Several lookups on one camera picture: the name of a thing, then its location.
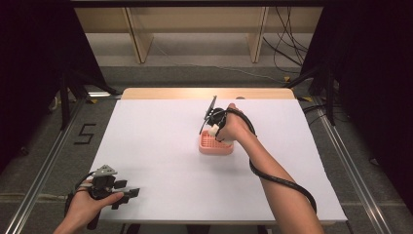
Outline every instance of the pink basket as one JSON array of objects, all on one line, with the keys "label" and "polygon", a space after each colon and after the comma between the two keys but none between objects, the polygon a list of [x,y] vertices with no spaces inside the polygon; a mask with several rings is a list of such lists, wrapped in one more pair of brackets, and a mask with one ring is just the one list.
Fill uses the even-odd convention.
[{"label": "pink basket", "polygon": [[200,152],[203,154],[228,155],[234,151],[234,144],[225,144],[215,140],[207,130],[203,130],[200,135]]}]

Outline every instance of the human arm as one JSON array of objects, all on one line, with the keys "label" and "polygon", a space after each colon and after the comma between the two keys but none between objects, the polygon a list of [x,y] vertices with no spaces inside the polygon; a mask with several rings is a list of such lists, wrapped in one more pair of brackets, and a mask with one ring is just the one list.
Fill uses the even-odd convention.
[{"label": "human arm", "polygon": [[[228,107],[237,109],[234,103]],[[294,182],[291,175],[265,149],[239,116],[227,114],[226,124],[220,130],[217,139],[236,140],[256,169],[264,174]],[[323,233],[316,213],[303,194],[263,178],[261,183],[282,233]]]},{"label": "human arm", "polygon": [[77,191],[66,217],[57,227],[54,234],[81,233],[101,209],[119,201],[123,196],[123,192],[117,192],[104,199],[95,200],[87,190]]}]

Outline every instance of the white tabletop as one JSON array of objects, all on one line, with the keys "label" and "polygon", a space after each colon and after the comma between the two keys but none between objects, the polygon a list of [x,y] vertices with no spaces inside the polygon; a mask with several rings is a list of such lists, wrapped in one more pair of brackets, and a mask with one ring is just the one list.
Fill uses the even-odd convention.
[{"label": "white tabletop", "polygon": [[[295,99],[218,99],[234,102],[267,150],[309,190],[321,221],[347,220],[326,177],[303,111]],[[104,164],[139,196],[106,208],[100,218],[140,223],[274,223],[259,178],[235,143],[227,156],[198,150],[210,99],[118,100],[91,171]]]}]

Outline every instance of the gray carpet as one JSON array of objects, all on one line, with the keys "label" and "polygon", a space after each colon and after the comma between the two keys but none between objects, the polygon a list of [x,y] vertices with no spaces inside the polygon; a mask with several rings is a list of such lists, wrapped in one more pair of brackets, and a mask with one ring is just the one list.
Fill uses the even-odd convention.
[{"label": "gray carpet", "polygon": [[[283,72],[273,67],[238,69],[261,76],[271,76],[278,82],[216,67],[101,67],[101,69],[108,85],[119,91],[128,87],[280,87],[285,76]],[[294,94],[298,97],[307,97],[310,84],[311,81],[303,82],[294,88]],[[94,87],[88,87],[88,89],[96,90]],[[89,172],[115,103],[116,99],[99,99],[95,104],[83,104],[42,189],[42,196],[37,200],[22,233],[51,233],[62,220],[64,201],[59,198],[46,198],[45,194],[65,195],[83,175]],[[300,103],[303,107],[313,105],[312,102]],[[380,167],[369,163],[368,159],[372,155],[353,127],[351,119],[343,113],[340,107],[336,107],[334,112],[336,128],[353,160],[357,163],[357,168],[367,187],[379,203],[391,229],[394,233],[411,234],[412,214],[408,212]],[[53,146],[59,132],[60,118],[59,109],[45,116],[38,131],[27,145],[30,153],[15,158],[0,175],[0,210],[2,211],[0,232],[6,230],[10,218],[19,207],[21,194],[27,192]],[[307,119],[311,123],[310,129],[327,176],[337,193],[350,225],[349,227],[346,223],[335,223],[325,226],[325,232],[352,233],[353,230],[354,233],[375,233],[317,112],[308,113]],[[94,134],[94,136],[90,144],[76,144],[76,142],[88,140],[85,136],[79,136],[84,124],[94,124],[84,130],[84,133]],[[119,233],[121,228],[121,223],[101,221],[97,230],[86,231],[86,233]],[[185,232],[183,225],[143,225],[139,233]],[[209,233],[256,233],[256,228],[217,225],[213,226]],[[279,233],[279,230],[275,228],[273,233]]]}]

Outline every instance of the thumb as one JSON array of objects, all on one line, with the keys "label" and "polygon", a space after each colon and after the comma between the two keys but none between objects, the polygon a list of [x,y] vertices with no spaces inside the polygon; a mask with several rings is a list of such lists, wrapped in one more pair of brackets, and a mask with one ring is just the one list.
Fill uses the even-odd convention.
[{"label": "thumb", "polygon": [[108,197],[106,197],[102,200],[99,200],[99,204],[101,205],[102,208],[104,208],[106,206],[112,205],[115,202],[121,200],[121,198],[123,198],[123,197],[124,197],[123,192],[116,192],[116,193],[113,193],[110,196],[108,196]]}]

